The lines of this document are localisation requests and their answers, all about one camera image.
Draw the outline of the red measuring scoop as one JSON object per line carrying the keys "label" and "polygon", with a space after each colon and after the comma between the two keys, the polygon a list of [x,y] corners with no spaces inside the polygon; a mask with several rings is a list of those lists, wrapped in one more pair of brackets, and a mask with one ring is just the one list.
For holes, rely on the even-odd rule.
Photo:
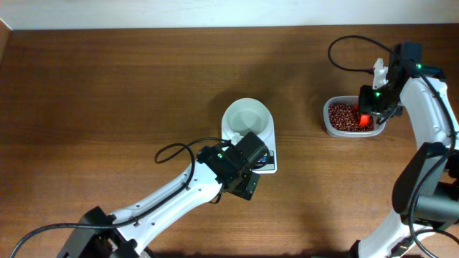
{"label": "red measuring scoop", "polygon": [[357,106],[354,107],[354,111],[355,111],[356,120],[358,122],[358,126],[360,128],[367,126],[370,122],[371,116],[367,114],[361,114]]}

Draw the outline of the clear plastic container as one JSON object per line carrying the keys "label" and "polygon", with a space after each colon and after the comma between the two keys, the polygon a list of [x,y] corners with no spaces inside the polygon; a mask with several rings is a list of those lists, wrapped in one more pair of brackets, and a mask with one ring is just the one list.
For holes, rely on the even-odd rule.
{"label": "clear plastic container", "polygon": [[357,112],[358,96],[338,96],[323,107],[326,131],[337,138],[368,138],[379,135],[386,124],[378,125],[377,117]]}

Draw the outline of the red adzuki beans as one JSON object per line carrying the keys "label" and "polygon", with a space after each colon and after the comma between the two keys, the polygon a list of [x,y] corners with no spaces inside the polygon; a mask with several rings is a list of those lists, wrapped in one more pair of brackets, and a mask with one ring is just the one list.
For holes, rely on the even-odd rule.
{"label": "red adzuki beans", "polygon": [[360,128],[356,120],[353,105],[332,103],[328,107],[328,117],[333,128],[345,132],[369,132],[374,130],[374,119],[371,116],[367,126]]}

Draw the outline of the grey round bowl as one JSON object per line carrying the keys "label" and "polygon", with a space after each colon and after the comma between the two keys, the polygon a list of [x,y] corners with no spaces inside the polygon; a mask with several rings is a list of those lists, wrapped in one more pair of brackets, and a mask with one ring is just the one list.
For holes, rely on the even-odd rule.
{"label": "grey round bowl", "polygon": [[224,112],[222,131],[228,135],[249,132],[263,135],[268,132],[270,111],[259,100],[242,98],[234,101]]}

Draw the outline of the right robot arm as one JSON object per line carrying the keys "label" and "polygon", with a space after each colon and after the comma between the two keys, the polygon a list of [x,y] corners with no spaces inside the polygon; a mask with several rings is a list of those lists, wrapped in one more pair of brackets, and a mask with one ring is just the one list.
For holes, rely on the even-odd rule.
{"label": "right robot arm", "polygon": [[406,111],[417,152],[392,190],[392,210],[367,238],[356,241],[351,257],[402,257],[413,246],[433,257],[422,239],[458,224],[458,183],[443,183],[448,172],[458,178],[458,122],[450,106],[446,78],[439,67],[422,64],[422,46],[405,42],[389,50],[387,67],[376,63],[374,83],[360,89],[358,111],[381,125]]}

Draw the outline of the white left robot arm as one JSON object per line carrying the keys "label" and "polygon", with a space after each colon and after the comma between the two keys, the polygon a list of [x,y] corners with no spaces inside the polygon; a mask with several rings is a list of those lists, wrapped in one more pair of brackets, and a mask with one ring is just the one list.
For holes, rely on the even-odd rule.
{"label": "white left robot arm", "polygon": [[59,257],[150,257],[148,245],[192,209],[217,203],[223,193],[250,200],[260,179],[255,169],[268,164],[271,152],[254,133],[237,144],[221,140],[191,157],[186,170],[146,198],[105,214],[88,211],[74,229]]}

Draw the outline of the white digital kitchen scale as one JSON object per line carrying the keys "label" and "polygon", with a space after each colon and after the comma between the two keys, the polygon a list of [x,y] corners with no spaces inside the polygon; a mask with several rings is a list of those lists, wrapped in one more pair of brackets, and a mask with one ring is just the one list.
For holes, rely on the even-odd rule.
{"label": "white digital kitchen scale", "polygon": [[[274,122],[273,117],[270,114],[270,122],[269,122],[268,132],[263,135],[257,135],[257,137],[264,142],[264,144],[268,147],[269,155],[265,154],[258,161],[258,168],[253,168],[253,171],[259,174],[273,174],[277,171],[277,154],[276,154],[276,145],[275,145],[275,130],[274,130]],[[225,140],[230,140],[231,135],[226,134],[222,131],[222,137]]]}

